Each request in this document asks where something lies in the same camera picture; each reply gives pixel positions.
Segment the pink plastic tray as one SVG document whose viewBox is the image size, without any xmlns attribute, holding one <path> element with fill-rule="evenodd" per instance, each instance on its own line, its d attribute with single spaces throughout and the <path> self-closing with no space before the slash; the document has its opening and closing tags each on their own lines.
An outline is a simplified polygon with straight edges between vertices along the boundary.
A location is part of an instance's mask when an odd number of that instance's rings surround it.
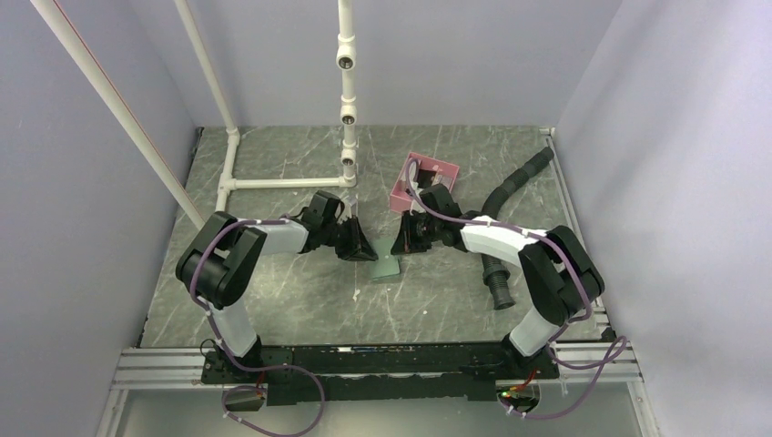
<svg viewBox="0 0 772 437">
<path fill-rule="evenodd" d="M 408 183 L 417 194 L 435 185 L 443 185 L 452 191 L 459 171 L 458 165 L 410 152 L 391 189 L 389 195 L 390 211 L 402 213 L 413 205 L 413 200 L 407 190 Z"/>
</svg>

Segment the green card holder wallet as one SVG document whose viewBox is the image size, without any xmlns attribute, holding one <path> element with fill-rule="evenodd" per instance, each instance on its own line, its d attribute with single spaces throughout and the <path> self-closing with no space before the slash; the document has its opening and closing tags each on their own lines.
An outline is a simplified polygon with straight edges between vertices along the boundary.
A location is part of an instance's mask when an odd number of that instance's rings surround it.
<svg viewBox="0 0 772 437">
<path fill-rule="evenodd" d="M 399 258 L 391 254 L 395 239 L 380 238 L 372 242 L 378 259 L 371 264 L 370 277 L 373 281 L 396 278 L 401 274 Z"/>
</svg>

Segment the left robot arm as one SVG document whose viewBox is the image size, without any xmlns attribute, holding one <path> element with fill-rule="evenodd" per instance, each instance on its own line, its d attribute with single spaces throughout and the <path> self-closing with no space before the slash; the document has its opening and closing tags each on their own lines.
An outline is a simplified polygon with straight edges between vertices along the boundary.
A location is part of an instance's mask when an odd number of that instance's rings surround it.
<svg viewBox="0 0 772 437">
<path fill-rule="evenodd" d="M 243 296 L 260 256 L 304 254 L 332 247 L 339 259 L 375 261 L 357 218 L 304 208 L 273 220 L 213 213 L 178 260 L 175 275 L 214 323 L 216 343 L 228 349 L 226 371 L 240 382 L 260 373 L 261 341 L 249 323 Z"/>
</svg>

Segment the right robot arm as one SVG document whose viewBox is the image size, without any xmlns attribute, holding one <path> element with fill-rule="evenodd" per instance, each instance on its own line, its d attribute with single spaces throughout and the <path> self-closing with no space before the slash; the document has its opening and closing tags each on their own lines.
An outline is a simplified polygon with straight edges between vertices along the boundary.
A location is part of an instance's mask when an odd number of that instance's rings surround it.
<svg viewBox="0 0 772 437">
<path fill-rule="evenodd" d="M 405 188 L 419 208 L 406 216 L 420 219 L 421 224 L 406 226 L 401 251 L 411 252 L 413 243 L 429 248 L 441 241 L 522 271 L 532 307 L 503 339 L 502 366 L 507 374 L 526 376 L 536 366 L 536 354 L 569 325 L 592 316 L 593 302 L 604 292 L 604 281 L 571 229 L 528 229 L 486 215 L 463 215 L 443 185 L 421 192 L 412 183 Z"/>
</svg>

